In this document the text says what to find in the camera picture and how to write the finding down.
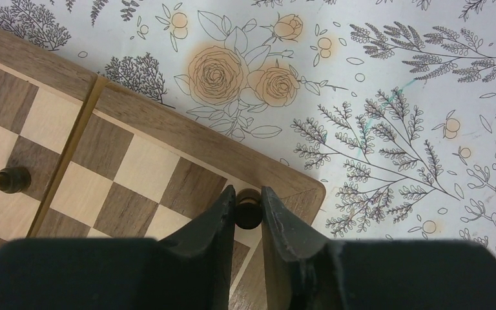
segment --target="tablecloth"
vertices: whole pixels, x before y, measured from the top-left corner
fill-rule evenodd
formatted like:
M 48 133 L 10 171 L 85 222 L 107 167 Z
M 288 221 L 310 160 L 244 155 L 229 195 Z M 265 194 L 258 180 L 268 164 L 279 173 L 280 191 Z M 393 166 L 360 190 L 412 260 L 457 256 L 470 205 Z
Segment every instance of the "tablecloth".
M 0 0 L 0 28 L 320 180 L 330 238 L 496 257 L 496 0 Z

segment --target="flower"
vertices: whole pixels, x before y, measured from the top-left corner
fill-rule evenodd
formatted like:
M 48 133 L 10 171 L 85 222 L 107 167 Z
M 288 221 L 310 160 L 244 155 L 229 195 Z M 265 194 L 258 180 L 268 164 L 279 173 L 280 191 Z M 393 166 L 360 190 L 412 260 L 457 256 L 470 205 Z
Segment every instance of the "flower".
M 300 84 L 292 72 L 272 67 L 266 71 L 256 70 L 248 75 L 248 85 L 254 90 L 256 97 L 272 107 L 290 105 L 300 88 Z
M 221 47 L 206 48 L 189 64 L 189 90 L 198 103 L 224 105 L 236 99 L 246 86 L 248 66 L 244 58 Z
M 284 40 L 294 40 L 303 30 L 303 22 L 294 14 L 284 16 L 274 25 L 273 32 L 275 36 Z

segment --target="chessboard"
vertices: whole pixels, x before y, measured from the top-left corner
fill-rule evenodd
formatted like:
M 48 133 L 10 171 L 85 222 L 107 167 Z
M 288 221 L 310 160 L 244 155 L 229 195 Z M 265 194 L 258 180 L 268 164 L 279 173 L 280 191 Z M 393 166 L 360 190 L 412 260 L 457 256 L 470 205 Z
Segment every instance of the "chessboard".
M 25 192 L 0 192 L 0 246 L 28 236 L 96 78 L 0 30 L 0 170 L 22 166 L 32 177 Z
M 229 184 L 237 192 L 270 186 L 309 223 L 324 199 L 319 182 L 109 83 L 36 236 L 160 240 Z M 236 227 L 230 309 L 266 306 L 261 239 L 260 227 Z

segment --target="dark wooden chess piece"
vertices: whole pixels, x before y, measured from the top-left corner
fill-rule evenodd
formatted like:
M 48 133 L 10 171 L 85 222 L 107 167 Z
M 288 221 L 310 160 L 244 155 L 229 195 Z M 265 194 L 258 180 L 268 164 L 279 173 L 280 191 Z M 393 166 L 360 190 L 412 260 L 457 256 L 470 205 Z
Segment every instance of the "dark wooden chess piece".
M 243 189 L 236 195 L 234 221 L 242 229 L 254 229 L 262 222 L 262 195 L 255 189 Z
M 26 190 L 29 185 L 31 174 L 24 167 L 10 167 L 0 171 L 0 191 L 13 194 Z

